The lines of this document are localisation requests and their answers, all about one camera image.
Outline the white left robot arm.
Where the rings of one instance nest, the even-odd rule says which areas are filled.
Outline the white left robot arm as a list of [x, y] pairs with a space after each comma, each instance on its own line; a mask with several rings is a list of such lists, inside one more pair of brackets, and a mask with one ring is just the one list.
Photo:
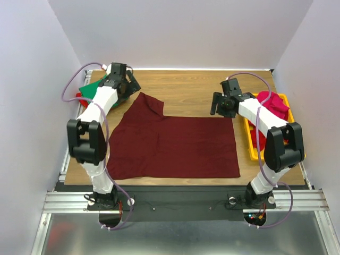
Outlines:
[[93, 187], [84, 197], [91, 210], [113, 210], [119, 204], [117, 187], [108, 174], [106, 154], [108, 149], [107, 114], [115, 104], [120, 104], [141, 89], [130, 66], [112, 62], [101, 65], [105, 76], [99, 81], [92, 98], [76, 97], [88, 102], [87, 108], [77, 118], [67, 122], [69, 154], [85, 169]]

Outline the maroon t shirt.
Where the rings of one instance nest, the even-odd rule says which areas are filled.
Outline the maroon t shirt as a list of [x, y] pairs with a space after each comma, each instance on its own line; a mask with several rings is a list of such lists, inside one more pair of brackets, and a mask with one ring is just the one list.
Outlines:
[[165, 116], [163, 109], [141, 92], [124, 113], [109, 138], [113, 179], [240, 177], [230, 118]]

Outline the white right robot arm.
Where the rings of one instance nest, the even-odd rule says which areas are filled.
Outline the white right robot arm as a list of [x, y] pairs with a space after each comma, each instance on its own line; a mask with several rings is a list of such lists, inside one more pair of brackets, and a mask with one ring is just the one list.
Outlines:
[[302, 128], [270, 112], [250, 92], [242, 92], [234, 76], [220, 83], [222, 92], [214, 92], [210, 113], [234, 118], [240, 115], [255, 126], [256, 134], [266, 138], [263, 153], [258, 153], [260, 171], [248, 183], [244, 201], [249, 207], [266, 202], [273, 188], [291, 168], [305, 158]]

